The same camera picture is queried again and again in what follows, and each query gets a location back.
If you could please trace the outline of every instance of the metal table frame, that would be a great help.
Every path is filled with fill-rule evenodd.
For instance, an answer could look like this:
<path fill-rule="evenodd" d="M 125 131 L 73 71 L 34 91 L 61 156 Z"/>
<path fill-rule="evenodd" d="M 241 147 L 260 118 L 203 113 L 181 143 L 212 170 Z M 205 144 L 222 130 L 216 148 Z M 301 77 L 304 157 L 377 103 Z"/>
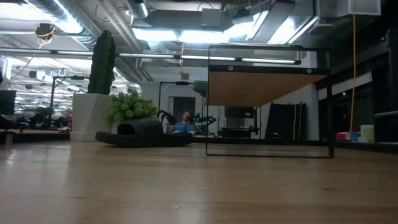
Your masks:
<path fill-rule="evenodd" d="M 208 49 L 208 86 L 207 86 L 207 100 L 206 100 L 206 113 L 209 113 L 209 91 L 210 91 L 210 72 L 230 72 L 231 67 L 229 65 L 211 65 L 210 64 L 210 53 L 212 49 L 248 49 L 248 50 L 289 50 L 289 51 L 309 51 L 309 52 L 323 52 L 325 54 L 326 67 L 327 69 L 319 69 L 319 68 L 311 68 L 313 75 L 318 75 L 321 73 L 322 75 L 327 75 L 327 84 L 326 84 L 326 98 L 327 98 L 327 124 L 328 124 L 328 155 L 327 156 L 277 156 L 277 155 L 258 155 L 258 154 L 217 154 L 217 153 L 209 153 L 208 144 L 209 143 L 217 143 L 217 144 L 268 144 L 268 145 L 290 145 L 290 146 L 298 146 L 298 145 L 308 145 L 308 146 L 325 146 L 325 142 L 322 141 L 276 141 L 270 139 L 212 139 L 208 137 L 208 131 L 206 132 L 206 155 L 207 156 L 236 156 L 236 157 L 278 157 L 278 158 L 307 158 L 307 159 L 332 159 L 335 156 L 335 147 L 334 140 L 335 135 L 333 131 L 333 117 L 332 117 L 332 92 L 331 92 L 331 59 L 330 59 L 330 49 L 322 49 L 322 48 L 308 48 L 293 45 L 291 47 L 281 47 L 281 46 L 253 46 L 253 45 L 210 45 Z M 234 72 L 249 72 L 249 73 L 269 73 L 275 70 L 275 67 L 253 67 L 253 66 L 241 66 L 241 65 L 233 65 Z M 296 68 L 296 67 L 285 67 L 283 71 L 279 71 L 279 73 L 301 73 L 308 75 L 307 68 Z"/>

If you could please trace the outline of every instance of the cactus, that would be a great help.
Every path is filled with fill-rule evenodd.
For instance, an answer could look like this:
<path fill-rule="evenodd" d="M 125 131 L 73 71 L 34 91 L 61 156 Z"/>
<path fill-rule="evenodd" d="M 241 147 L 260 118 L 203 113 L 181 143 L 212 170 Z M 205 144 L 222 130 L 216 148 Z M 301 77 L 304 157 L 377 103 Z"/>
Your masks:
<path fill-rule="evenodd" d="M 94 47 L 88 93 L 108 95 L 111 92 L 115 59 L 114 39 L 109 31 L 104 31 Z"/>

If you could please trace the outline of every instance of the black panel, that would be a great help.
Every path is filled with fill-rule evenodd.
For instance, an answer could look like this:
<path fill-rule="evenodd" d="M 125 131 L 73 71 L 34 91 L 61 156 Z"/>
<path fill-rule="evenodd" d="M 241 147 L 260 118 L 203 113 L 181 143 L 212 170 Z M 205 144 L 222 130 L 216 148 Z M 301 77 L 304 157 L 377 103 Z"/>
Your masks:
<path fill-rule="evenodd" d="M 14 114 L 17 91 L 0 90 L 0 114 Z"/>

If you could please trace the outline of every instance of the computer monitor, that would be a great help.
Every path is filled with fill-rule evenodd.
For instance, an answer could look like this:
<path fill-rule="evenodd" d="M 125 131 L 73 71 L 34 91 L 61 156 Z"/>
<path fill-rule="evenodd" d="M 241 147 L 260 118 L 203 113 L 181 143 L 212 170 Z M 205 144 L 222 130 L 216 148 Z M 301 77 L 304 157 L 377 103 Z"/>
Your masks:
<path fill-rule="evenodd" d="M 16 95 L 15 90 L 0 90 L 0 114 L 14 114 Z"/>
<path fill-rule="evenodd" d="M 254 118 L 254 108 L 243 106 L 225 106 L 226 118 Z"/>

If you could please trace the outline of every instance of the yellow cable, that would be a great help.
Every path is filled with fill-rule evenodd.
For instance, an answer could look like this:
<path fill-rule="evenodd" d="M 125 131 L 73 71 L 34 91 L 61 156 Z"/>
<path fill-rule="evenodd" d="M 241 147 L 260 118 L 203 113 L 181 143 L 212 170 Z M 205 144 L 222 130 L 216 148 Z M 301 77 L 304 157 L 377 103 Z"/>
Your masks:
<path fill-rule="evenodd" d="M 354 79 L 353 79 L 353 98 L 351 99 L 351 119 L 349 122 L 349 139 L 353 133 L 353 120 L 354 120 L 354 99 L 355 99 L 355 81 L 356 81 L 356 0 L 354 0 L 354 12 L 353 12 L 353 30 L 354 30 Z"/>
<path fill-rule="evenodd" d="M 36 34 L 36 36 L 37 36 L 37 37 L 47 37 L 47 36 L 53 34 L 54 31 L 55 31 L 55 28 L 54 28 L 51 32 L 49 32 L 48 34 L 43 34 L 43 35 Z"/>

